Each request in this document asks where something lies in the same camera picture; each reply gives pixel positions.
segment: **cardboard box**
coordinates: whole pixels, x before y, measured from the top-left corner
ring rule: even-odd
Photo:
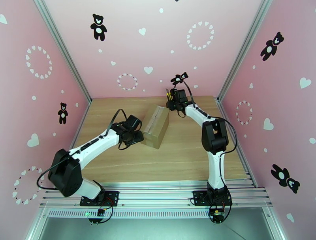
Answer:
[[[159,149],[168,125],[169,109],[158,105],[152,105],[143,120],[141,132],[144,135],[144,141],[141,143]]]

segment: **wooden floor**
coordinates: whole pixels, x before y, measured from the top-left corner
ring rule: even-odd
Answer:
[[[221,116],[212,96],[195,97],[205,112]],[[117,109],[127,117],[132,114],[143,120],[151,104],[166,106],[166,97],[131,97],[93,99],[76,146],[80,146],[103,132]],[[123,121],[120,113],[116,122]],[[138,182],[171,180],[207,180],[208,158],[201,143],[201,127],[191,118],[180,118],[170,112],[169,127],[160,149],[135,144],[119,151],[114,146],[91,161],[83,176],[98,182]],[[227,150],[233,148],[231,138]],[[225,179],[244,179],[245,171],[235,152],[225,155]]]

